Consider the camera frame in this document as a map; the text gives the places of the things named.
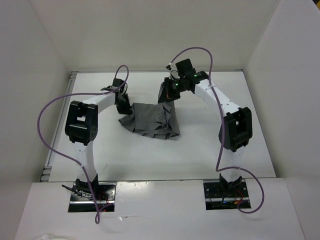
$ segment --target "metal base plate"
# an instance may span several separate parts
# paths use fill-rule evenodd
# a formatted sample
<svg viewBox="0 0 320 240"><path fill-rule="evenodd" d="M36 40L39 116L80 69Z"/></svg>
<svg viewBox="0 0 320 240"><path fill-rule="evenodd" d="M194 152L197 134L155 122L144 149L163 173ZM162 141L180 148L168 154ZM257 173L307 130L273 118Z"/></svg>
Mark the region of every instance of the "metal base plate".
<svg viewBox="0 0 320 240"><path fill-rule="evenodd" d="M237 202L243 201L239 205L240 209L250 209L250 200L247 184L242 181L238 191L231 192L223 196L219 180L203 182L206 210L236 209Z"/></svg>
<svg viewBox="0 0 320 240"><path fill-rule="evenodd" d="M107 199L96 199L99 209L104 207L107 203L112 204L106 207L104 212L115 211L116 185L117 184L115 182L99 182L99 191L107 196ZM96 212L96 208L94 202L91 199L71 193L68 212Z"/></svg>

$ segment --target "red wire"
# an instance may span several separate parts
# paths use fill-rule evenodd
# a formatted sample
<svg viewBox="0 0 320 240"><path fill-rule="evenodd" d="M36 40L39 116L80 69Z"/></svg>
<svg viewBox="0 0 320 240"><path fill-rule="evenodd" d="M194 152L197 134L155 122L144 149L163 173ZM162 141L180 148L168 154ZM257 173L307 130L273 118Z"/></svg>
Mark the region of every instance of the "red wire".
<svg viewBox="0 0 320 240"><path fill-rule="evenodd" d="M105 195L105 204L108 204L108 195L106 194Z"/></svg>
<svg viewBox="0 0 320 240"><path fill-rule="evenodd" d="M244 199L244 195L242 194L242 192L240 192L240 190L237 190L237 192L241 195L241 199L239 201L239 203L241 203Z"/></svg>

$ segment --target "black wire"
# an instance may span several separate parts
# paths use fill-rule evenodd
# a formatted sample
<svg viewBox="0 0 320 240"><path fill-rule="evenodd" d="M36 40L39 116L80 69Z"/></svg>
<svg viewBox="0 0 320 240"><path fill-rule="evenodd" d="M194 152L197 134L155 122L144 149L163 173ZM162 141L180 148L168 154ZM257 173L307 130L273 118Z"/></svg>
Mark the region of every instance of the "black wire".
<svg viewBox="0 0 320 240"><path fill-rule="evenodd" d="M128 84L125 83L125 91L122 93L122 95L126 94L126 93L127 93L127 90L128 90Z"/></svg>
<svg viewBox="0 0 320 240"><path fill-rule="evenodd" d="M221 200L221 202L220 202L220 205L222 205L222 204L224 203L225 197L226 197L226 196L225 196L225 194L223 193L223 194L222 194L222 200Z"/></svg>

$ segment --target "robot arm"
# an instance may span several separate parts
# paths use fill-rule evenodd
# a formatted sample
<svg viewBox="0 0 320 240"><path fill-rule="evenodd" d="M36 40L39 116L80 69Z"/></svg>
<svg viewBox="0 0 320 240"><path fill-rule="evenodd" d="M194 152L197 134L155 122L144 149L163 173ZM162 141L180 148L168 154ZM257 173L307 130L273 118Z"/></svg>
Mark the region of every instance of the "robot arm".
<svg viewBox="0 0 320 240"><path fill-rule="evenodd" d="M102 90L114 90L124 81L115 78L112 86ZM94 165L93 143L98 134L98 114L109 106L116 105L120 114L131 114L127 89L121 87L116 92L96 95L85 101L72 101L69 107L65 133L72 142L76 159L84 166L92 188L97 190L98 174ZM87 178L81 168L77 165L76 189L89 193Z"/></svg>
<svg viewBox="0 0 320 240"><path fill-rule="evenodd" d="M176 63L176 70L167 66L169 77L164 79L160 89L159 103L171 102L180 98L180 93L192 91L202 98L216 113L219 113L217 100L211 90L214 88L223 111L225 123L224 161L226 167L240 167L245 146L252 137L252 115L248 107L241 108L225 96L217 86L211 86L209 76L204 72L196 72L190 59ZM222 140L220 128L219 140ZM234 189L242 180L237 169L228 169L220 175L220 181L226 189Z"/></svg>

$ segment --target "white table surface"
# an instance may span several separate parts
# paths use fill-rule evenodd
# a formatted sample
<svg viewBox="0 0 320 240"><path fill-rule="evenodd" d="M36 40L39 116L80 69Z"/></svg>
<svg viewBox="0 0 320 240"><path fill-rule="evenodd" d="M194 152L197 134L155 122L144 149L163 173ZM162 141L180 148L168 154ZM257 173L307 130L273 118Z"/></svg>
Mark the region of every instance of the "white table surface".
<svg viewBox="0 0 320 240"><path fill-rule="evenodd" d="M119 73L124 79L126 73ZM167 72L132 72L128 79L131 103L156 104L161 82ZM114 73L78 73L72 93L99 92L111 85ZM242 167L259 178L275 177L266 142L257 118L244 74L213 72L212 81L235 103L252 111L253 137L245 148ZM83 101L88 96L74 96L71 100ZM107 108L98 117L98 135L94 140L94 164L100 181L144 180L196 180L217 179L215 172L220 142L218 133L221 120L202 99L184 92L175 101L176 116L181 136L160 140L140 136L123 128L115 106ZM74 157L74 149L66 136L66 111L62 115L54 147ZM52 153L50 182L74 181L76 164Z"/></svg>
<svg viewBox="0 0 320 240"><path fill-rule="evenodd" d="M282 178L260 180L263 207L206 210L203 181L118 182L115 212L68 213L70 192L58 182L33 183L15 240L54 234L68 240L303 240L304 236ZM247 179L253 208L261 201L254 179Z"/></svg>

